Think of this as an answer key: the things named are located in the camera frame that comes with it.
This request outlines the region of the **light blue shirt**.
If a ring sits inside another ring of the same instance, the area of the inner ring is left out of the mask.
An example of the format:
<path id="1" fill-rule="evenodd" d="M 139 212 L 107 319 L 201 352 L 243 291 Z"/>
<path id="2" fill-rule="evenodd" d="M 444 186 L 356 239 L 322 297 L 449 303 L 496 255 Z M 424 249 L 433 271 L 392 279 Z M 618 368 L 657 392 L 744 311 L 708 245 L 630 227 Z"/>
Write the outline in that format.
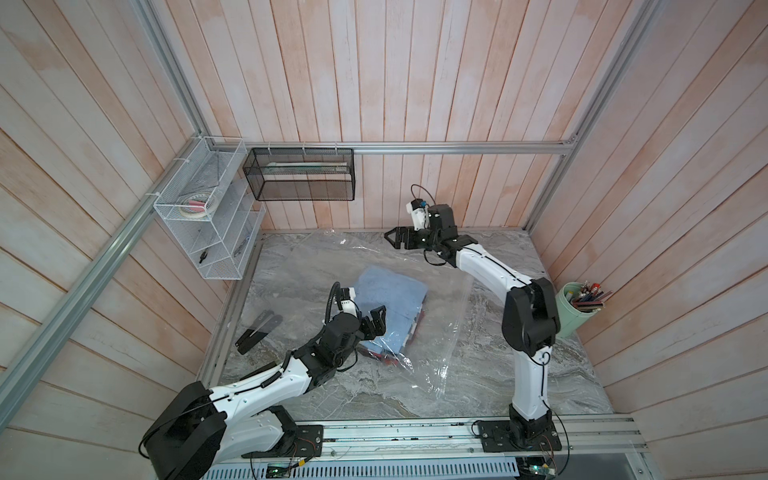
<path id="1" fill-rule="evenodd" d="M 364 313 L 386 306 L 387 330 L 398 316 L 405 321 L 413 320 L 422 311 L 428 293 L 425 283 L 378 266 L 366 268 L 353 288 L 355 302 Z"/>

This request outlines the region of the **clear plastic vacuum bag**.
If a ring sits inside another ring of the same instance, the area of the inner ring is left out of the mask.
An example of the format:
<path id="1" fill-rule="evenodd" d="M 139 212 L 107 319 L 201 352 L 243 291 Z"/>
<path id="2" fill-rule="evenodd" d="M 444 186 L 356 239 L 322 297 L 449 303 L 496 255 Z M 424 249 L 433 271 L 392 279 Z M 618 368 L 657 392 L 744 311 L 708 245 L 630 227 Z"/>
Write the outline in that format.
<path id="1" fill-rule="evenodd" d="M 363 340 L 353 374 L 384 382 L 384 396 L 407 389 L 443 396 L 453 351 L 467 310 L 472 279 L 427 263 L 417 251 L 394 250 L 352 234 L 317 231 L 293 244 L 282 260 L 254 278 L 254 311 L 271 310 L 281 322 L 266 337 L 283 355 L 317 335 L 337 313 L 327 298 L 333 283 L 355 291 L 363 315 L 386 309 L 386 332 Z"/>

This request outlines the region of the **red black plaid shirt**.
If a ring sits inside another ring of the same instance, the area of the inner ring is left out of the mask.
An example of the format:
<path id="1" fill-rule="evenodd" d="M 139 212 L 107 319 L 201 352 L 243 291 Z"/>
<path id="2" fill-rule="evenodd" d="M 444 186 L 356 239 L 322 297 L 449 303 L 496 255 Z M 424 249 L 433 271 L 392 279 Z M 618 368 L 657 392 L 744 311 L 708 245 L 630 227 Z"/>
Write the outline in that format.
<path id="1" fill-rule="evenodd" d="M 425 316 L 420 311 L 413 320 L 405 321 L 398 316 L 388 325 L 387 333 L 374 340 L 362 341 L 357 350 L 370 358 L 386 364 L 399 364 L 405 357 L 406 347 L 414 340 L 417 328 Z"/>

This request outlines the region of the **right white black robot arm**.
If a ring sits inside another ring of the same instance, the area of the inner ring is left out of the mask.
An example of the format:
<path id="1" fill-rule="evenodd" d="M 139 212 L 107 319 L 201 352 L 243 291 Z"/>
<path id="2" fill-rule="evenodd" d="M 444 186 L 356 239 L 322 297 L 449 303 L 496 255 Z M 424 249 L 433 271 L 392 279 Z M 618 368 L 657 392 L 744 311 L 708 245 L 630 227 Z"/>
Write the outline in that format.
<path id="1" fill-rule="evenodd" d="M 548 371 L 561 323 L 553 284 L 531 278 L 487 252 L 473 237 L 458 232 L 446 204 L 429 205 L 421 198 L 406 204 L 413 225 L 385 233 L 396 249 L 431 251 L 480 282 L 504 304 L 501 333 L 513 349 L 514 395 L 510 420 L 480 421 L 479 436 L 486 452 L 562 449 L 548 402 Z"/>

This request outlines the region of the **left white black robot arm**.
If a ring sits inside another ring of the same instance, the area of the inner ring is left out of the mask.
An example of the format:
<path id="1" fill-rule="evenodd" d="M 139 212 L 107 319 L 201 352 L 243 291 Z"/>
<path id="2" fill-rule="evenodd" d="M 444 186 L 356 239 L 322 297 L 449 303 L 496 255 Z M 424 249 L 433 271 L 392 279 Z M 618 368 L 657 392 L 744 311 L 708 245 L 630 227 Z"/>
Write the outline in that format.
<path id="1" fill-rule="evenodd" d="M 298 427 L 283 402 L 300 397 L 346 371 L 362 341 L 386 332 L 387 309 L 363 314 L 354 288 L 334 283 L 320 331 L 242 379 L 208 388 L 184 387 L 148 428 L 138 453 L 160 479 L 200 479 L 212 466 L 250 453 L 281 456 L 295 451 Z"/>

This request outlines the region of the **black flat clip tool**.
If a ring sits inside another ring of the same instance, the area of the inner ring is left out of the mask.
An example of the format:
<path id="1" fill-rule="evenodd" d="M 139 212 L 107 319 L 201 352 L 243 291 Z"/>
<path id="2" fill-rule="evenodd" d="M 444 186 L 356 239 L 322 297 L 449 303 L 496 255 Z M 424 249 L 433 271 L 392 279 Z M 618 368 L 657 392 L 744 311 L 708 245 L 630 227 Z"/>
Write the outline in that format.
<path id="1" fill-rule="evenodd" d="M 245 355 L 269 333 L 276 329 L 283 321 L 283 317 L 273 310 L 263 310 L 235 342 L 239 354 Z"/>

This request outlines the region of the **green pen holder cup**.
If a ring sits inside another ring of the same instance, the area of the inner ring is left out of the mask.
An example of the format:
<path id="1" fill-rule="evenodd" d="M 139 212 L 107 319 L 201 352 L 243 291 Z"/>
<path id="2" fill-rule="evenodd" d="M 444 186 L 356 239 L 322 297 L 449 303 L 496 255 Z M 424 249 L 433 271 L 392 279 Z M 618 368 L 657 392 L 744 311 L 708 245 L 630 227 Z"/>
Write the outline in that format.
<path id="1" fill-rule="evenodd" d="M 602 305 L 598 304 L 580 310 L 571 303 L 572 299 L 580 295 L 582 287 L 583 284 L 579 282 L 566 283 L 555 297 L 561 325 L 558 339 L 570 336 L 602 308 Z"/>

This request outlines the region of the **pens in cup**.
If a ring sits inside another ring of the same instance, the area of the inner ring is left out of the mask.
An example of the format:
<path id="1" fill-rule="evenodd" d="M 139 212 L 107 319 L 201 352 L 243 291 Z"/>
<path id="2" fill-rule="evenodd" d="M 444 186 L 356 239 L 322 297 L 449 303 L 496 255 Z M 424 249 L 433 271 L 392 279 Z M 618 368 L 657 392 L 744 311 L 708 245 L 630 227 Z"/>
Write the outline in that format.
<path id="1" fill-rule="evenodd" d="M 612 291 L 603 290 L 598 283 L 584 283 L 577 293 L 567 294 L 566 299 L 576 310 L 591 313 L 601 310 L 612 295 Z"/>

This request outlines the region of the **tape roll on shelf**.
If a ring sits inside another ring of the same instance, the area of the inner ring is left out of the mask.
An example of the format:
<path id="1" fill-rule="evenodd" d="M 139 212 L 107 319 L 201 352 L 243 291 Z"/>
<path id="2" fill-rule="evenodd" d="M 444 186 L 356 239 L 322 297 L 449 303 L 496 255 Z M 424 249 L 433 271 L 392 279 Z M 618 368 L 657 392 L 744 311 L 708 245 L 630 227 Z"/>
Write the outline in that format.
<path id="1" fill-rule="evenodd" d="M 212 191 L 199 191 L 185 196 L 179 201 L 178 210 L 183 218 L 201 219 L 212 215 L 219 200 Z"/>

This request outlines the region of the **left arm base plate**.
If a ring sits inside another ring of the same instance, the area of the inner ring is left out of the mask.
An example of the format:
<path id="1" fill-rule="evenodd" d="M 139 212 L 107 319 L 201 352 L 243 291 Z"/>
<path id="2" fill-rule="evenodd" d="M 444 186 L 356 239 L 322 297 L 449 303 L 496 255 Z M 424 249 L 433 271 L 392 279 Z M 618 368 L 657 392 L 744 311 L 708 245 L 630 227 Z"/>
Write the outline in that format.
<path id="1" fill-rule="evenodd" d="M 314 458 L 322 454 L 323 438 L 324 427 L 321 424 L 298 425 L 290 428 L 270 450 L 248 452 L 242 458 Z"/>

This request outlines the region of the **black mesh wall basket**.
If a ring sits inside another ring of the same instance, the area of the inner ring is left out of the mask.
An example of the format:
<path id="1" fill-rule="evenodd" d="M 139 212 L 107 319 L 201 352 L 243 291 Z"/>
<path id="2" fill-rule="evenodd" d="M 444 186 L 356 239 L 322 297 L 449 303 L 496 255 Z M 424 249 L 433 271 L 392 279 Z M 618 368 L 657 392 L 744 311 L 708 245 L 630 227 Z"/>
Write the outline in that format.
<path id="1" fill-rule="evenodd" d="M 252 148 L 242 171 L 261 202 L 351 202 L 356 197 L 352 149 Z"/>

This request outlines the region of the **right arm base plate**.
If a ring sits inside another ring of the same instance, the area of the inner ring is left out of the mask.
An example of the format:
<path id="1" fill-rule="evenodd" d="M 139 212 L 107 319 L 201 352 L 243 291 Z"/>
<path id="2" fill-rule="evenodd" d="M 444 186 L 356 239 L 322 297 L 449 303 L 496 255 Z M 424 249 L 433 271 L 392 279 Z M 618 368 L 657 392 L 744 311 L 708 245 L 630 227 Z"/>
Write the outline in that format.
<path id="1" fill-rule="evenodd" d="M 479 421 L 478 436 L 486 453 L 538 452 L 563 449 L 551 418 Z"/>

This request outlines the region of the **aluminium front rail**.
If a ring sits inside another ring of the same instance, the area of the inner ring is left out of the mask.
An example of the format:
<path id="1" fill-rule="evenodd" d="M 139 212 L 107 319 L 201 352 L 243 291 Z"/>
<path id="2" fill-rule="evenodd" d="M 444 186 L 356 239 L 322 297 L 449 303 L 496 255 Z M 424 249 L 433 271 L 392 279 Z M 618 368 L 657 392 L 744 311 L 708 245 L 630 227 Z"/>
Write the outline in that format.
<path id="1" fill-rule="evenodd" d="M 389 420 L 289 421 L 265 412 L 225 430 L 212 446 L 193 459 L 202 460 L 205 470 L 243 459 L 252 451 L 274 447 L 290 428 L 321 424 L 324 427 L 322 454 L 317 461 L 415 460 L 468 458 L 470 456 L 547 456 L 644 452 L 647 443 L 629 415 L 564 415 L 554 420 L 563 449 L 559 452 L 486 453 L 478 436 L 479 421 L 507 420 L 501 417 L 421 418 Z"/>

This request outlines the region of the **aluminium wall frame rail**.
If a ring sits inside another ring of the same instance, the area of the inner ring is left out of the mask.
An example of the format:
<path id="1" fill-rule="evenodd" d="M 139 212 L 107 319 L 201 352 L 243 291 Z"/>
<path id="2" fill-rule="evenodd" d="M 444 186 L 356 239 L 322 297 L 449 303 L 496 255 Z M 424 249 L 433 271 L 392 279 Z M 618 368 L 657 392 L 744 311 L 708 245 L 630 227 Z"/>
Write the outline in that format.
<path id="1" fill-rule="evenodd" d="M 275 202 L 275 230 L 376 228 L 421 183 L 472 226 L 523 225 L 549 154 L 462 144 L 577 140 L 637 1 L 5 1 L 1 369 L 183 148 L 361 143 L 351 202 Z"/>

